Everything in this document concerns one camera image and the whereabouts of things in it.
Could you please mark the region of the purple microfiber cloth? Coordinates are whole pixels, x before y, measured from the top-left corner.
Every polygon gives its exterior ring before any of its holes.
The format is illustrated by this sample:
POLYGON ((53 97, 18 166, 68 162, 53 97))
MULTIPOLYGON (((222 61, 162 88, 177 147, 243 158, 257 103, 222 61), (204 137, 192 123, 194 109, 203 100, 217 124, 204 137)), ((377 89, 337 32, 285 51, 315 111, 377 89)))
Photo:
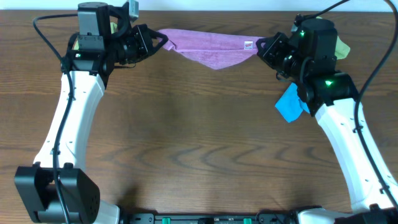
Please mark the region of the purple microfiber cloth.
POLYGON ((213 70, 237 65, 256 55, 260 37, 228 35, 183 29, 161 29, 168 37, 165 50, 183 55, 213 70))

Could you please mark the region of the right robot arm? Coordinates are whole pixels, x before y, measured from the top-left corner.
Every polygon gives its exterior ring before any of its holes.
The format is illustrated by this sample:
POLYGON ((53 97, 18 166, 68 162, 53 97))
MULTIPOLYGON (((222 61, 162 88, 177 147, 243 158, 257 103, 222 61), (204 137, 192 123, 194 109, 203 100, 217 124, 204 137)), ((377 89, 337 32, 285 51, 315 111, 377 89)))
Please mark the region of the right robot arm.
POLYGON ((321 207, 294 212, 294 223, 397 223, 397 182, 366 124, 351 77, 335 68, 338 33, 326 19, 298 18, 287 37, 256 41, 257 55, 296 84, 299 98, 326 134, 349 191, 352 212, 321 207))

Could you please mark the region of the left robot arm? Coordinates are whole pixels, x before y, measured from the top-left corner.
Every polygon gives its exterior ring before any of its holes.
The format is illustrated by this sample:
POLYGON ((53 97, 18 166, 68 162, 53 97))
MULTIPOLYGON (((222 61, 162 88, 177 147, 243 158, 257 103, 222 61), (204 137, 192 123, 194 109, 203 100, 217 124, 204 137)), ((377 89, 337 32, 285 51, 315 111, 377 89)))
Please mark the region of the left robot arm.
POLYGON ((35 223, 127 223, 86 175, 86 145, 113 70, 133 68, 168 38, 136 24, 137 1, 83 2, 76 16, 79 31, 59 56, 61 92, 48 135, 32 165, 17 168, 14 183, 35 223))

